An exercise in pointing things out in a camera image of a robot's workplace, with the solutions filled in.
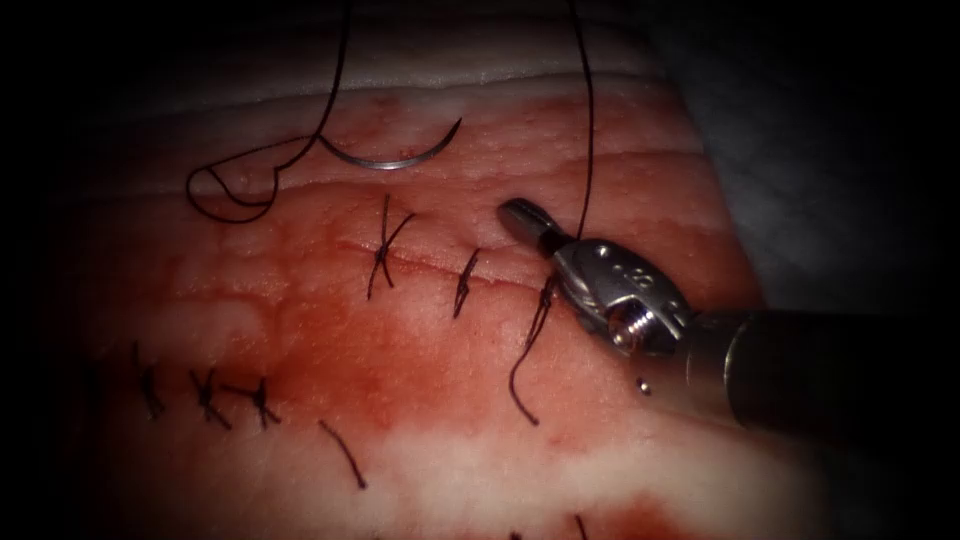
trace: skin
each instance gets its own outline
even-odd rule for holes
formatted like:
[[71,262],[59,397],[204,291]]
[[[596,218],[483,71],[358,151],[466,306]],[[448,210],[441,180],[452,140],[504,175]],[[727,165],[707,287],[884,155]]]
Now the skin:
[[[579,516],[591,539],[823,533],[820,479],[803,449],[645,407],[630,367],[589,339],[559,297],[516,379],[540,425],[511,400],[507,376],[550,269],[503,230],[495,208],[526,197],[575,229],[587,110],[572,33],[568,49],[552,41],[568,23],[503,20],[460,21],[440,37],[467,37],[443,50],[432,36],[358,22],[347,89],[324,135],[354,155],[398,159],[462,117],[460,132],[434,159],[389,172],[317,145],[248,225],[198,214],[183,179],[203,163],[310,133],[332,48],[318,48],[321,67],[306,70],[265,39],[256,48],[273,63],[262,77],[227,68],[233,78],[201,75],[172,95],[148,92],[127,111],[102,113],[112,120],[92,132],[70,188],[51,201],[56,233],[37,321],[54,359],[56,466],[82,530],[580,538]],[[489,39],[490,28],[502,39]],[[335,32],[318,34],[329,41]],[[378,61],[385,45],[364,36],[411,45]],[[520,42],[529,56],[515,54]],[[695,309],[762,305],[709,160],[655,58],[610,26],[588,27],[587,43],[597,139],[586,236],[650,259]],[[460,67],[464,58],[473,61]],[[417,75],[398,75],[404,62]],[[471,79],[478,72],[497,80]],[[278,73],[288,75],[271,86]],[[271,167],[301,144],[217,172],[235,194],[262,199]],[[193,192],[211,212],[245,215],[209,177]],[[396,286],[377,275],[367,300],[387,194],[388,235],[416,215],[387,257]],[[458,277],[477,247],[454,320]],[[138,386],[147,368],[165,407],[154,420]],[[212,404],[230,430],[204,421],[189,378],[211,368]],[[219,386],[254,390],[261,379],[280,420],[265,429],[248,396]],[[342,437],[365,489],[321,420]]]

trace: metal screw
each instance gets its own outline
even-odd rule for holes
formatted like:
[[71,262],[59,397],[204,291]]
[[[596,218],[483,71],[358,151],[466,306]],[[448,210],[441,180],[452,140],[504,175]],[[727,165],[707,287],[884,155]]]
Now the metal screw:
[[645,396],[650,395],[650,385],[647,384],[647,381],[643,380],[643,377],[637,377],[637,389]]

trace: black suture thread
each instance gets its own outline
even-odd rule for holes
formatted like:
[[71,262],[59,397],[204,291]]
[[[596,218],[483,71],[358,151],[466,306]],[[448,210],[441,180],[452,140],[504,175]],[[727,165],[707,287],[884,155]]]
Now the black suture thread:
[[587,529],[583,527],[583,519],[580,514],[574,514],[573,519],[577,520],[577,528],[580,529],[580,540],[589,540],[587,538]]
[[513,402],[517,405],[517,408],[520,409],[520,412],[527,417],[527,420],[530,421],[534,426],[540,425],[540,419],[533,415],[527,408],[523,405],[523,402],[520,401],[520,396],[517,395],[515,379],[517,376],[517,369],[520,368],[520,364],[527,358],[527,355],[530,353],[530,349],[533,348],[533,344],[537,341],[537,337],[540,335],[540,331],[543,330],[543,325],[547,321],[547,314],[550,312],[550,306],[552,302],[550,298],[553,296],[553,288],[556,286],[556,280],[554,276],[547,278],[547,281],[543,284],[543,288],[540,290],[540,300],[537,303],[537,312],[533,315],[533,324],[530,325],[530,331],[527,333],[527,338],[524,341],[523,353],[520,354],[520,358],[517,359],[517,362],[513,364],[513,368],[510,369],[510,397],[513,398]]
[[350,469],[353,470],[353,475],[357,478],[357,486],[360,489],[367,489],[367,481],[363,479],[363,475],[360,474],[360,468],[357,467],[357,460],[353,459],[353,454],[350,453],[350,449],[347,448],[347,443],[343,441],[343,438],[340,437],[340,434],[333,430],[332,427],[328,426],[323,420],[319,421],[320,427],[324,431],[330,434],[333,437],[333,440],[337,441],[337,444],[340,446],[340,449],[343,450],[343,455],[347,456],[347,461],[350,462]]
[[442,139],[440,139],[440,142],[433,145],[433,147],[427,150],[426,152],[417,156],[413,156],[412,158],[400,159],[396,161],[375,161],[372,159],[358,158],[355,156],[351,156],[350,154],[344,152],[343,150],[340,150],[322,135],[318,135],[318,139],[320,140],[320,144],[326,147],[326,149],[329,150],[331,154],[337,156],[341,160],[351,165],[357,165],[367,169],[393,171],[397,169],[404,169],[406,167],[410,167],[418,163],[423,163],[424,161],[439,154],[440,151],[446,148],[446,146],[450,144],[450,141],[453,140],[453,136],[457,134],[457,130],[460,129],[460,124],[462,122],[463,122],[463,118],[458,119],[456,123],[453,124],[453,127],[451,127],[449,131],[447,131],[447,134],[444,135]]
[[550,312],[550,306],[553,305],[551,299],[553,298],[553,289],[556,285],[556,277],[551,275],[547,278],[547,281],[544,282],[543,288],[540,289],[537,312],[533,315],[533,322],[530,324],[530,330],[527,332],[527,339],[524,340],[523,343],[525,351],[533,347],[533,343],[537,340],[537,337],[540,336],[540,331],[543,330],[544,323],[547,322],[547,313]]
[[387,193],[383,198],[383,219],[380,221],[380,247],[377,248],[377,252],[373,254],[373,270],[370,271],[370,279],[367,281],[367,300],[373,296],[373,278],[376,277],[377,270],[381,266],[383,266],[383,275],[387,278],[387,284],[390,285],[391,289],[393,288],[393,279],[390,278],[390,271],[387,270],[387,252],[390,251],[390,245],[393,244],[393,240],[397,237],[397,234],[400,233],[400,229],[416,216],[416,214],[409,214],[403,218],[403,221],[400,222],[400,225],[397,225],[397,228],[394,229],[390,238],[387,238],[387,210],[389,207],[390,194]]
[[253,406],[257,408],[257,412],[260,413],[260,426],[263,429],[267,429],[267,419],[272,421],[274,424],[279,424],[281,422],[280,417],[267,408],[266,377],[260,377],[260,385],[257,386],[256,390],[247,390],[246,388],[239,388],[230,384],[221,384],[220,388],[228,392],[233,392],[234,394],[240,394],[241,396],[249,397],[250,400],[253,401]]
[[233,426],[226,418],[220,414],[220,411],[213,406],[213,373],[216,371],[214,368],[210,368],[207,371],[207,380],[200,384],[200,379],[197,377],[197,374],[194,371],[190,370],[190,380],[193,381],[193,387],[197,389],[197,404],[203,407],[203,419],[207,422],[211,418],[215,419],[224,427],[227,431],[233,429]]
[[160,414],[167,410],[167,408],[163,402],[160,401],[160,398],[157,397],[155,390],[156,378],[154,376],[153,366],[140,366],[140,343],[137,341],[133,342],[130,359],[133,361],[133,367],[137,370],[140,393],[143,394],[143,399],[147,402],[147,411],[150,414],[150,420],[157,420]]
[[583,196],[583,210],[580,212],[580,224],[577,226],[577,240],[583,236],[583,223],[587,219],[587,208],[590,206],[590,192],[593,191],[593,75],[590,74],[590,62],[587,60],[587,48],[583,44],[583,30],[580,28],[580,17],[577,15],[576,0],[567,0],[570,6],[570,18],[573,20],[573,30],[577,34],[577,46],[580,49],[580,63],[583,64],[583,76],[587,82],[587,112],[589,114],[589,133],[587,135],[587,189]]
[[473,250],[473,254],[470,255],[470,260],[467,261],[467,265],[463,268],[463,272],[460,273],[460,280],[457,281],[457,295],[453,299],[454,319],[460,316],[460,310],[463,308],[463,303],[467,301],[467,295],[470,294],[470,287],[467,285],[467,280],[470,279],[470,274],[473,273],[473,267],[477,265],[478,253],[480,253],[480,248]]
[[[320,137],[320,133],[323,131],[324,126],[326,126],[327,119],[330,117],[330,111],[333,109],[333,102],[336,100],[337,92],[340,89],[340,77],[343,74],[343,64],[344,64],[344,59],[346,58],[346,52],[347,52],[347,41],[349,40],[349,36],[350,36],[351,9],[352,9],[352,6],[350,4],[350,0],[344,0],[343,17],[341,19],[341,24],[340,24],[340,43],[338,45],[338,50],[337,50],[337,65],[334,70],[333,84],[330,87],[330,95],[327,97],[327,105],[323,110],[323,116],[320,117],[320,122],[317,124],[317,128],[314,130],[313,134],[307,135],[307,136],[294,137],[292,139],[287,139],[277,143],[260,146],[252,150],[247,150],[239,154],[230,156],[228,158],[221,159],[219,161],[215,161],[207,165],[203,165],[191,171],[190,174],[187,175],[185,189],[187,193],[187,201],[190,203],[191,206],[193,206],[193,208],[197,212],[219,223],[229,223],[234,225],[240,225],[240,224],[251,223],[253,221],[256,221],[270,211],[270,209],[273,207],[273,203],[276,202],[277,200],[277,193],[280,189],[280,173],[292,167],[296,162],[300,161],[300,159],[303,158],[303,156],[306,155],[307,152],[310,151],[310,149],[316,143],[317,138]],[[303,148],[301,148],[300,151],[296,153],[296,155],[294,155],[292,158],[290,158],[286,162],[281,163],[280,165],[274,165],[273,184],[272,184],[272,189],[270,193],[270,198],[265,201],[250,202],[250,201],[244,201],[236,197],[227,188],[226,183],[224,183],[223,180],[219,177],[219,175],[217,175],[216,172],[214,172],[213,170],[214,167],[223,165],[224,163],[227,163],[236,159],[240,159],[250,154],[260,152],[262,150],[267,150],[276,146],[288,144],[291,142],[303,140],[303,139],[307,139],[307,144],[303,145]],[[225,218],[207,211],[194,198],[193,193],[190,191],[190,185],[193,183],[194,177],[196,177],[197,174],[203,171],[206,171],[210,173],[211,176],[213,176],[214,180],[216,180],[217,183],[220,184],[220,187],[223,188],[224,192],[227,194],[227,197],[234,203],[244,207],[262,207],[262,210],[260,210],[259,212],[257,212],[251,217],[247,217],[243,219]]]

